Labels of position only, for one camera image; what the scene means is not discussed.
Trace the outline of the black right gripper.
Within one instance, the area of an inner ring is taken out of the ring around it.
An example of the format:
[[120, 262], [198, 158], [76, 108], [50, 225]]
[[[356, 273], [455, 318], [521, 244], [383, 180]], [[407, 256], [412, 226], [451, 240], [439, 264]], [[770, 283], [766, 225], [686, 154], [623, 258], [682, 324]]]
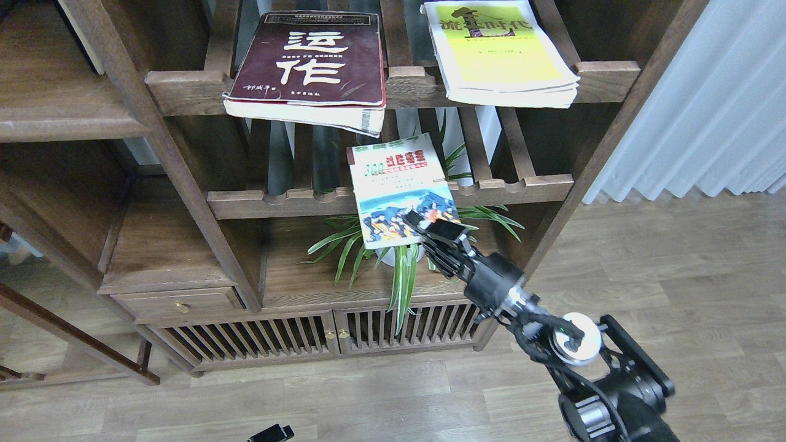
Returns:
[[[464, 296], [480, 309], [480, 320], [514, 319], [525, 311], [529, 299], [523, 290], [525, 275], [508, 258], [497, 252], [482, 255], [471, 246], [469, 230], [459, 223], [440, 218], [432, 222], [415, 210], [403, 219], [415, 230], [416, 243], [424, 244], [435, 268], [447, 279], [458, 277], [466, 283]], [[470, 252], [455, 248], [470, 248]]]

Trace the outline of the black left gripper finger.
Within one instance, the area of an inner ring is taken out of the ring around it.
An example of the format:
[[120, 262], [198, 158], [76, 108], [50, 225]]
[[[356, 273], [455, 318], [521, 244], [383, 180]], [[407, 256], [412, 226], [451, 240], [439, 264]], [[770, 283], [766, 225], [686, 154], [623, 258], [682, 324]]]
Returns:
[[250, 436], [247, 442], [281, 442], [291, 440], [293, 436], [294, 431], [291, 426], [274, 424], [266, 430]]

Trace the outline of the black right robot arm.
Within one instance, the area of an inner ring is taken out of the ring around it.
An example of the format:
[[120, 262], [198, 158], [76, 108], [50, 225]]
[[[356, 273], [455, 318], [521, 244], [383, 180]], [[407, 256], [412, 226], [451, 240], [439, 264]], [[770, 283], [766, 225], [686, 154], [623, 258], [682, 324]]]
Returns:
[[524, 290], [525, 275], [500, 254], [483, 255], [468, 230], [443, 219], [408, 212], [405, 223], [421, 236], [427, 257], [447, 277], [466, 283], [480, 310], [477, 322], [495, 319], [541, 363], [559, 389], [558, 405], [579, 441], [676, 441], [665, 423], [674, 383], [609, 314], [598, 321], [572, 312], [554, 316]]

